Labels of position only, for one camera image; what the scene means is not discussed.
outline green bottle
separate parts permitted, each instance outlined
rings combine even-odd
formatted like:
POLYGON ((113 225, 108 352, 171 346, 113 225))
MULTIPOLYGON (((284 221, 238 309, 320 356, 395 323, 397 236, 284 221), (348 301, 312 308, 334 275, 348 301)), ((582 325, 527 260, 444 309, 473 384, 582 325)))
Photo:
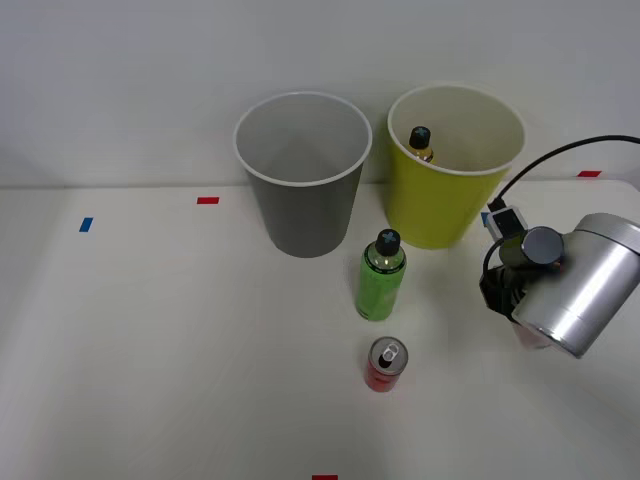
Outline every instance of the green bottle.
POLYGON ((391 315, 407 259, 400 247, 400 234, 386 229, 364 249, 360 262, 358 313, 367 320, 384 320, 391 315))

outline bottle inside yellow cup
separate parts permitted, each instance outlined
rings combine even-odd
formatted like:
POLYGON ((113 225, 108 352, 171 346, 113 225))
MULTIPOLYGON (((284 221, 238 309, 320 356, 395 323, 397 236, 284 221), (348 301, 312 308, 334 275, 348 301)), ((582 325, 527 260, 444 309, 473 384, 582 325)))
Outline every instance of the bottle inside yellow cup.
POLYGON ((407 150, 426 163, 433 164, 433 150, 429 145, 431 131, 427 127, 415 127, 411 130, 407 150))

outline bottle label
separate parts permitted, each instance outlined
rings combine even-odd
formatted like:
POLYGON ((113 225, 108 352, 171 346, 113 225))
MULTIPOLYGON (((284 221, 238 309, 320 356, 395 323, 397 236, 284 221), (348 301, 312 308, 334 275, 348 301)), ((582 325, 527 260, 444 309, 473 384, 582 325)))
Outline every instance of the bottle label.
POLYGON ((372 265, 365 249, 360 262, 360 288, 356 308, 368 320, 384 320, 393 310, 398 288, 404 276, 406 257, 392 270, 381 270, 372 265))

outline cup rim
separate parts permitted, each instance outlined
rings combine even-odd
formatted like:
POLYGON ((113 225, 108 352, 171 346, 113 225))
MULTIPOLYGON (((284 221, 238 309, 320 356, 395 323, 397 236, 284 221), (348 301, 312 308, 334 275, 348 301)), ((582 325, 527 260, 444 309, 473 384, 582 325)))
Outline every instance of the cup rim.
POLYGON ((371 124, 369 123, 369 120, 364 115, 364 113, 362 113, 358 107, 356 107, 353 103, 345 100, 344 98, 340 98, 336 95, 332 95, 330 93, 312 91, 312 90, 296 90, 293 92, 278 93, 276 95, 272 95, 271 97, 268 97, 262 100, 261 102, 256 103, 240 117, 240 120, 238 120, 238 123, 236 123, 236 126, 233 130, 233 150, 236 154, 236 158, 240 161, 242 166, 252 175, 255 175, 261 180, 264 180, 269 183, 273 183, 275 185, 282 185, 283 187, 317 187, 320 185, 326 185, 326 184, 335 182, 336 180, 340 180, 341 178, 346 177, 347 175, 351 174, 352 172, 360 168, 360 166, 364 163, 365 159, 369 155, 369 152, 371 151, 372 142, 373 142, 373 133, 371 130, 371 124), (240 127, 242 126, 242 123, 246 120, 246 118, 249 115, 251 115, 251 113, 253 113, 255 110, 262 107, 263 105, 266 105, 267 103, 273 102, 274 100, 278 100, 283 97, 290 97, 294 95, 308 95, 308 96, 323 97, 323 98, 328 98, 328 99, 340 102, 343 105, 346 105, 347 107, 351 108, 362 119, 367 129, 367 145, 364 149, 364 152, 362 153, 362 156, 358 159, 357 162, 351 165, 351 167, 349 167, 348 169, 340 172, 338 175, 334 175, 333 177, 325 178, 322 180, 314 180, 311 182, 288 182, 286 180, 279 180, 277 178, 269 177, 264 173, 258 172, 255 168, 251 167, 244 160, 244 158, 242 158, 242 155, 240 155, 240 151, 238 150, 238 131, 240 130, 240 127))
POLYGON ((393 102, 393 105, 391 105, 391 109, 389 109, 389 113, 387 114, 387 130, 389 131, 389 136, 391 137, 391 139, 393 140, 393 143, 395 143, 396 147, 398 147, 400 149, 400 151, 402 153, 404 153, 407 157, 412 158, 415 162, 419 163, 420 165, 423 165, 427 168, 430 168, 432 170, 435 170, 437 172, 440 173, 446 173, 449 175, 459 175, 461 177, 482 177, 485 175, 491 175, 493 173, 497 173, 497 172, 501 172, 502 170, 506 170, 508 168, 511 168, 511 166, 513 165, 514 160, 516 159, 516 157, 518 155, 520 155, 520 153, 522 153, 522 151, 525 148, 525 145, 527 143, 527 133, 526 133, 526 129, 524 128, 524 121, 522 119, 522 116, 518 113, 518 111, 513 108, 512 106, 506 104, 505 102, 503 102, 502 100, 500 100, 498 97, 496 97, 495 95, 481 89, 478 87, 474 87, 474 86, 470 86, 470 85, 466 85, 464 83, 461 82, 443 82, 443 83, 431 83, 428 85, 422 85, 420 87, 416 87, 414 89, 409 90, 408 92, 403 93, 402 95, 400 95, 397 100, 395 102, 393 102), (393 117, 393 114, 395 112, 396 107, 400 104, 400 102, 402 102, 405 98, 421 92, 423 90, 431 90, 434 88, 441 88, 441 87, 454 87, 454 88, 462 88, 465 90, 471 90, 477 93, 480 93, 482 95, 485 95, 489 98, 491 98, 492 100, 496 101, 497 103, 499 103, 500 105, 502 105, 503 107, 505 107, 507 110, 509 110, 520 122, 520 125, 522 126, 522 146, 520 147, 520 151, 518 151, 518 153, 516 155, 514 155, 514 157, 509 160, 507 163, 500 165, 499 167, 495 167, 495 168, 490 168, 488 170, 477 170, 477 171, 463 171, 463 170, 453 170, 450 168, 444 168, 444 167, 439 167, 437 165, 432 165, 430 163, 427 163, 423 160, 420 160, 418 157, 416 157, 413 153, 411 153, 409 150, 407 150, 407 148, 402 145, 402 143, 400 143, 400 141, 398 140, 398 138, 396 137, 396 134, 393 131, 393 128, 391 126, 391 118, 393 117))

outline black cable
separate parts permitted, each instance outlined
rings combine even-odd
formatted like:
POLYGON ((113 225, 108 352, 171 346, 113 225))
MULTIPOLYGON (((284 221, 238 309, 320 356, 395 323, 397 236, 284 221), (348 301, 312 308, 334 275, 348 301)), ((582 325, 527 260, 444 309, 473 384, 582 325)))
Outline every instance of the black cable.
POLYGON ((564 147, 556 148, 552 152, 549 152, 546 155, 543 155, 542 157, 540 157, 536 161, 531 162, 524 169, 522 169, 515 177, 513 177, 511 179, 511 181, 509 183, 507 183, 505 185, 505 187, 500 191, 500 193, 493 200, 493 202, 491 202, 489 204, 489 209, 493 212, 493 211, 499 210, 500 208, 506 207, 506 205, 504 204, 504 201, 502 200, 502 196, 511 187, 513 187, 513 185, 518 180, 520 180, 522 177, 524 177, 527 173, 529 173, 531 170, 533 170, 535 167, 540 165, 545 160, 548 160, 551 157, 555 157, 556 155, 559 155, 560 153, 566 152, 567 150, 571 150, 573 148, 581 147, 582 145, 589 145, 591 143, 609 142, 609 141, 619 141, 619 142, 629 142, 629 143, 640 144, 640 138, 638 138, 638 137, 631 137, 629 135, 601 135, 599 137, 585 138, 584 140, 579 140, 577 142, 570 143, 568 145, 565 145, 564 147))
POLYGON ((489 278, 489 260, 491 260, 491 255, 493 255, 493 252, 495 252, 496 249, 503 243, 504 243, 504 238, 499 238, 496 243, 491 245, 491 248, 487 250, 487 253, 484 256, 484 262, 482 262, 482 276, 486 278, 487 282, 489 282, 489 284, 493 287, 495 287, 496 285, 493 282, 493 280, 489 278))

